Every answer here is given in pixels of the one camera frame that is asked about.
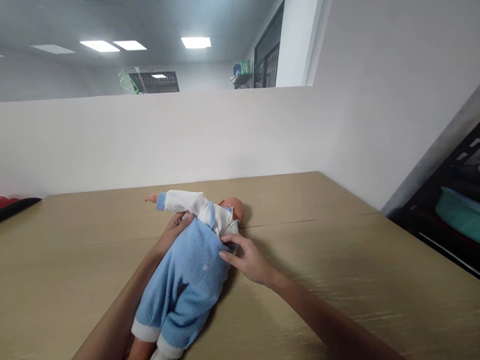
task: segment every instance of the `wooden table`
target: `wooden table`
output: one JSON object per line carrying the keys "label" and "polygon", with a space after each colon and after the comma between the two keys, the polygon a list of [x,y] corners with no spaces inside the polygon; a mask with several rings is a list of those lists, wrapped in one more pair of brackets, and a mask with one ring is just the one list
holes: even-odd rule
{"label": "wooden table", "polygon": [[[0,359],[68,359],[162,233],[144,197],[248,205],[273,263],[411,359],[480,359],[480,282],[318,172],[49,196],[0,224]],[[277,295],[232,271],[186,359],[326,359]]]}

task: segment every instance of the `red object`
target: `red object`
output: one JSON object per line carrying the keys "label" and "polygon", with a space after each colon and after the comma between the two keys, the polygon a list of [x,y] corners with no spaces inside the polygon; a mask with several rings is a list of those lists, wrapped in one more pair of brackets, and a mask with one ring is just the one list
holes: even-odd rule
{"label": "red object", "polygon": [[6,207],[7,205],[10,205],[20,199],[17,198],[6,198],[5,196],[0,196],[0,209]]}

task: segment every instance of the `blue pajamas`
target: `blue pajamas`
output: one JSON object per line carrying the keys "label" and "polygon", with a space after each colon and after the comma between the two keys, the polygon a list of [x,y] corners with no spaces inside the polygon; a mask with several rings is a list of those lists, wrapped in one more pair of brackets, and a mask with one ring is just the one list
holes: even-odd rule
{"label": "blue pajamas", "polygon": [[233,252],[195,217],[148,282],[132,333],[143,341],[158,340],[160,352],[179,358],[199,335],[222,292],[230,265],[220,258],[221,250]]}

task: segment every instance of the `fluorescent light panel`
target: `fluorescent light panel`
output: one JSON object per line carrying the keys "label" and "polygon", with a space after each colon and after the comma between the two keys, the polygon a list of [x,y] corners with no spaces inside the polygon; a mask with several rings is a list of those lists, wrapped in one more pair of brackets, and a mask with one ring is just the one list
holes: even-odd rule
{"label": "fluorescent light panel", "polygon": [[98,51],[99,53],[113,53],[119,52],[120,50],[117,49],[115,46],[109,44],[106,41],[98,40],[98,41],[80,41],[80,44],[88,46],[93,50]]}
{"label": "fluorescent light panel", "polygon": [[129,41],[114,41],[114,44],[117,44],[119,47],[124,48],[128,51],[135,51],[135,50],[147,50],[145,46],[135,40]]}
{"label": "fluorescent light panel", "polygon": [[38,50],[43,50],[43,51],[46,51],[47,53],[52,53],[52,54],[75,54],[75,51],[72,51],[54,44],[31,45],[30,47]]}
{"label": "fluorescent light panel", "polygon": [[209,37],[182,37],[181,40],[187,49],[205,49],[212,46]]}

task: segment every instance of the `baby doll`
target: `baby doll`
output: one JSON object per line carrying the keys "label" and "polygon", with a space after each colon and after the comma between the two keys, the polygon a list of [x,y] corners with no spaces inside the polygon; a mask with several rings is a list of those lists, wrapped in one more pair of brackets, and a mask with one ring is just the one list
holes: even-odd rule
{"label": "baby doll", "polygon": [[131,328],[135,339],[129,360],[148,359],[155,342],[158,350],[153,359],[178,359],[197,338],[219,298],[230,268],[219,252],[236,250],[219,237],[238,234],[245,206],[235,197],[217,205],[203,192],[181,190],[151,195],[145,201],[156,203],[157,210],[190,212],[195,218],[175,240],[143,292]]}

